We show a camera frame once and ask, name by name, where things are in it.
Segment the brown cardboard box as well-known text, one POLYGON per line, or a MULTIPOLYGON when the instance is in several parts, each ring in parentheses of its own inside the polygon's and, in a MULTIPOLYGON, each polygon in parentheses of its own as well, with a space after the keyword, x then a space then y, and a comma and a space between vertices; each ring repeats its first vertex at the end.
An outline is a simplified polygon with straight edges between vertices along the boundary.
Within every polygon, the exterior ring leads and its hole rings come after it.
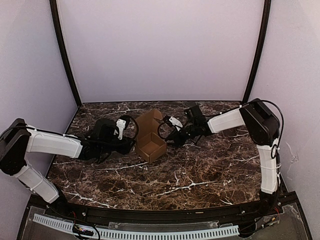
POLYGON ((162 113, 155 108, 136 118, 139 131, 135 152, 149 164, 167 152, 167 143, 158 135, 158 121, 162 118, 162 113))

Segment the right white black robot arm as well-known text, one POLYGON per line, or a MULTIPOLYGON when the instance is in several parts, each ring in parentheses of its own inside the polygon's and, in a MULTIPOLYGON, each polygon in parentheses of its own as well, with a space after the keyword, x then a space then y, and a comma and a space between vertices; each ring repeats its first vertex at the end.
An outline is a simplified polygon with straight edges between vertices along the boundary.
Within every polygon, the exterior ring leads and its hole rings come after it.
POLYGON ((267 106, 268 100, 255 98, 218 114, 204 115, 199 106, 184 111, 185 123, 171 116, 164 123, 173 131, 164 140, 172 146, 181 147, 188 140, 207 137, 225 130, 246 127, 251 140, 256 144, 261 169, 260 190, 272 195, 280 185, 279 145, 284 130, 284 117, 277 117, 267 106))

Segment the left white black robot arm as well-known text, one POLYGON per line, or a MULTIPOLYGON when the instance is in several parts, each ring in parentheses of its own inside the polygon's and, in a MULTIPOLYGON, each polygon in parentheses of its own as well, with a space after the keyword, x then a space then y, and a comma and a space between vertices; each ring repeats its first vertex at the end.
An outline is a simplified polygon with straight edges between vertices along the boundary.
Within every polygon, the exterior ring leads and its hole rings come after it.
POLYGON ((0 136, 0 169, 17 178, 32 192, 51 204, 51 210, 60 218, 67 218, 70 206, 63 201, 58 188, 35 170, 25 159, 26 153, 60 155, 83 161, 105 161, 117 152, 128 154, 136 143, 135 137, 124 136, 130 120, 124 115, 116 122, 103 118, 96 122, 92 133, 85 138, 38 129, 17 118, 0 136))

